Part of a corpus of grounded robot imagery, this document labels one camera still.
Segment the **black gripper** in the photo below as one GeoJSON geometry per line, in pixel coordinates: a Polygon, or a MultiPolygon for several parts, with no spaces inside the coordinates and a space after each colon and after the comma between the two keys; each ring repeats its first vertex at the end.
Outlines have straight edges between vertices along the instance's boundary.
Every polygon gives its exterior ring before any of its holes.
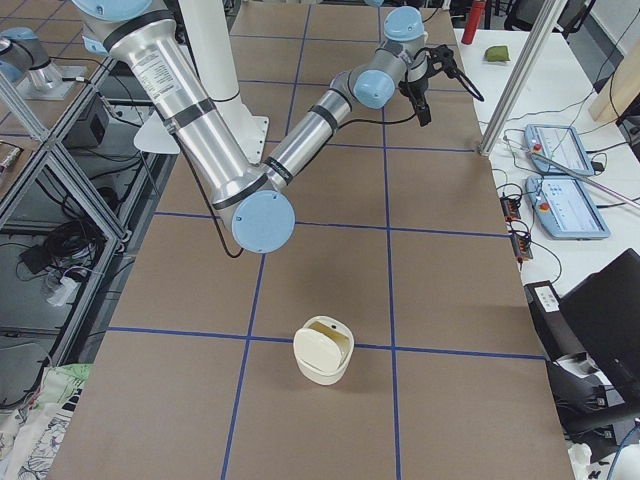
{"type": "Polygon", "coordinates": [[[426,126],[431,122],[431,112],[425,93],[419,88],[427,88],[428,80],[440,72],[456,80],[475,100],[484,101],[483,94],[456,65],[452,49],[447,45],[423,47],[415,54],[405,74],[405,90],[409,92],[409,99],[420,126],[426,126]]]}

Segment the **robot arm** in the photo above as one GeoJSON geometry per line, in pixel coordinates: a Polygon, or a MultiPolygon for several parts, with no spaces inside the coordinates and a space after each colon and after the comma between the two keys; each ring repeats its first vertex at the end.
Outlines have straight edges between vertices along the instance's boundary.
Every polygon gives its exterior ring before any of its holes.
{"type": "Polygon", "coordinates": [[[449,47],[427,45],[420,12],[398,7],[387,15],[372,58],[338,73],[265,154],[268,119],[253,115],[241,99],[220,2],[184,1],[180,18],[162,1],[80,1],[77,9],[86,48],[130,68],[196,176],[208,181],[215,218],[241,248],[258,254],[291,237],[295,213],[284,189],[350,122],[355,104],[379,109],[402,94],[426,125],[433,76],[444,73],[475,91],[449,47]]]}
{"type": "Polygon", "coordinates": [[[54,63],[35,32],[13,27],[1,32],[1,73],[24,99],[64,100],[72,83],[65,73],[83,72],[82,67],[60,67],[54,63]]]}

